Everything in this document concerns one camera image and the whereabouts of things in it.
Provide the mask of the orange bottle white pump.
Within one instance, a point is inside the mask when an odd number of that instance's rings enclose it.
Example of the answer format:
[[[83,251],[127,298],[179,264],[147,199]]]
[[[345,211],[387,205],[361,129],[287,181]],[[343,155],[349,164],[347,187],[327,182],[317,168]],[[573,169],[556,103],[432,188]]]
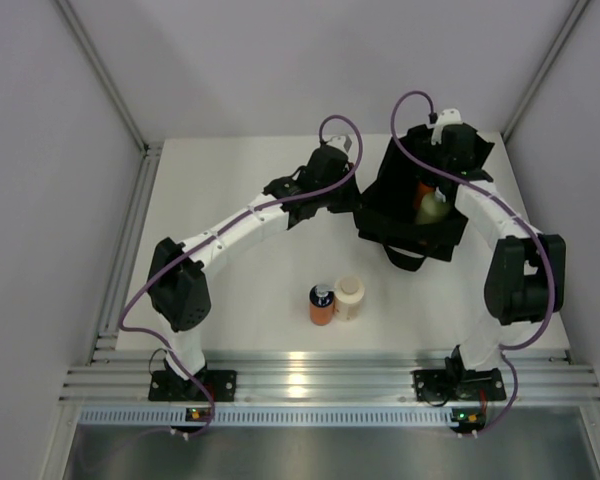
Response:
[[[415,190],[415,195],[414,195],[414,200],[413,200],[413,208],[415,210],[418,210],[420,208],[423,198],[427,194],[434,192],[434,191],[435,191],[434,187],[432,187],[422,181],[419,181],[416,186],[416,190]]]

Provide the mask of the yellow-green pump bottle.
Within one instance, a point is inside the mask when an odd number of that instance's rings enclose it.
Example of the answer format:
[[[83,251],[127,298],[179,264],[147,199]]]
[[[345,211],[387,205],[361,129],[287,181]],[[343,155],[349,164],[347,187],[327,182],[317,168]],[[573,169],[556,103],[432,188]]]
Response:
[[[415,216],[416,225],[434,224],[443,221],[450,213],[452,204],[436,189],[423,196]]]

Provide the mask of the black canvas bag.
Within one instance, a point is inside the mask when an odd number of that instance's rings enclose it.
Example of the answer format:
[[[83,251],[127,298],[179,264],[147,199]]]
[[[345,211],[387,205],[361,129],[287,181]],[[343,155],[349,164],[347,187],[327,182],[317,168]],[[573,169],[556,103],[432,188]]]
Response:
[[[465,215],[452,208],[441,222],[415,224],[417,210],[413,208],[413,200],[419,181],[439,189],[450,203],[455,201],[459,187],[457,183],[421,168],[404,154],[408,151],[439,169],[434,165],[435,145],[430,142],[432,131],[419,125],[409,129],[398,141],[389,141],[376,179],[361,194],[359,208],[354,211],[359,237],[381,244],[394,266],[411,272],[417,271],[427,258],[449,262],[468,223]],[[494,146],[493,142],[485,140],[485,162]],[[449,174],[467,181],[488,180],[490,175],[483,166]]]

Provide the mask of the cream bottle white cap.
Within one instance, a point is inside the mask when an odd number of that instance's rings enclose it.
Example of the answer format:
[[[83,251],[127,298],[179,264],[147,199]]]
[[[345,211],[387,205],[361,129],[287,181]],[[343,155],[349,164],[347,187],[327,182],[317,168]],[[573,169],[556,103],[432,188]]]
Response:
[[[355,320],[365,298],[365,286],[356,275],[339,278],[334,284],[334,317],[341,321]]]

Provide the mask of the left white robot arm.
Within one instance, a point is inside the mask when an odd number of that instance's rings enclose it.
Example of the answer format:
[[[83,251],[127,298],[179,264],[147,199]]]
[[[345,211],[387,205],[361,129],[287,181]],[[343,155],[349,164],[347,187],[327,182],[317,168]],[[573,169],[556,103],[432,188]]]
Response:
[[[225,222],[186,240],[167,237],[156,245],[148,295],[169,344],[165,378],[172,396],[192,400],[205,390],[207,362],[199,325],[211,311],[211,279],[250,248],[321,209],[334,214],[353,211],[360,197],[358,165],[342,149],[321,143],[306,165],[272,180]]]

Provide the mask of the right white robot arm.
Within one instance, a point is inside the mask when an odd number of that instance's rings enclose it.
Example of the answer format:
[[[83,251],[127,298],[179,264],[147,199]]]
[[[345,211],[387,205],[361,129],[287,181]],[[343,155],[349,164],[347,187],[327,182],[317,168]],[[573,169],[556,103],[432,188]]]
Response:
[[[492,144],[462,122],[437,123],[433,166],[443,171],[438,199],[455,210],[492,252],[483,295],[486,312],[446,357],[444,367],[418,382],[420,399],[505,400],[499,365],[505,353],[523,350],[546,330],[564,301],[566,243],[544,234],[502,197],[484,164]]]

